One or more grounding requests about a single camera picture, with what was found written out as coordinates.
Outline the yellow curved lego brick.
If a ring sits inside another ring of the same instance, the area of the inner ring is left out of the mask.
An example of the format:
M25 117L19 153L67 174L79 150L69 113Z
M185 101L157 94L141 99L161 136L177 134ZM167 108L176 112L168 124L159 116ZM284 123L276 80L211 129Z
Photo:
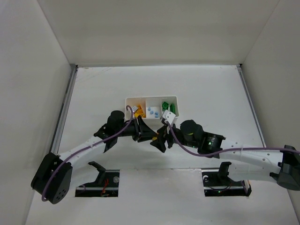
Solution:
M134 116L136 118L138 118L139 116L141 116L142 118L146 118L146 113L143 111L143 108L141 105L137 105L139 107L139 109L134 112Z

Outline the green square lego brick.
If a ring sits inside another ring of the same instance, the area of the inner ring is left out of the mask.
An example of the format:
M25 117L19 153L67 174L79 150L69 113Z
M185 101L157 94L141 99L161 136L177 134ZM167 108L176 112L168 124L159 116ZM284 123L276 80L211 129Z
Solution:
M168 102L164 101L164 102L162 103L162 110L163 110L163 111L169 110L169 106L170 106L170 104L169 104Z

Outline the green lego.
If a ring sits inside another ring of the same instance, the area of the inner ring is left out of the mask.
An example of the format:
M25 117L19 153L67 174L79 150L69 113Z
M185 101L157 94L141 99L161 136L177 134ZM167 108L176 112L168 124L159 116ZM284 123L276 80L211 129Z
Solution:
M170 104L170 112L172 112L172 113L174 113L174 114L176 113L174 103Z

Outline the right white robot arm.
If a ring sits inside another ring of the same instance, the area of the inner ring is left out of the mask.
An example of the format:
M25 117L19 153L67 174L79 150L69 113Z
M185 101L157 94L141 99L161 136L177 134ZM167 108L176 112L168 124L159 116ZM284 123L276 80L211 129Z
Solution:
M176 143L193 156L222 159L217 175L224 186L234 181L261 180L288 190L300 189L300 153L293 146L260 148L234 144L223 149L224 140L224 136L205 132L201 125L186 120L180 128L166 122L150 144L165 152Z

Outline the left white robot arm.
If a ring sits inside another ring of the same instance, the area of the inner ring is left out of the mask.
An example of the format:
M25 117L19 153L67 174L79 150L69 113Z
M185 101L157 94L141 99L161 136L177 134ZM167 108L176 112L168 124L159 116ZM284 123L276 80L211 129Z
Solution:
M76 170L91 165L97 171L95 180L99 180L105 169L93 158L111 149L119 137L127 136L136 142L144 142L152 140L157 133L141 116L135 118L132 114L125 120L122 111L112 111L107 122L88 141L60 155L46 154L32 179L32 189L41 194L43 202L59 203L74 184Z

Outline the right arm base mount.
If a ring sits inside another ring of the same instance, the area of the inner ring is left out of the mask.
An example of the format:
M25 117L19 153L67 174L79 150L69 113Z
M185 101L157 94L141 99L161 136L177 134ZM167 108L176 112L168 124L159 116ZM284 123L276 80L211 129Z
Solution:
M231 162L222 162L218 169L202 170L205 197L250 196L252 188L247 180L234 181L229 178L230 165Z

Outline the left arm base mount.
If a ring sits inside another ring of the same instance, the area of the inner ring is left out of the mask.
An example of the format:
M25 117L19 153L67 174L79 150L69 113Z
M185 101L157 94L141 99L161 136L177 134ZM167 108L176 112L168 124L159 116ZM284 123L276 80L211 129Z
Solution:
M92 178L75 189L75 197L118 197L120 170L107 170L95 161L88 165Z

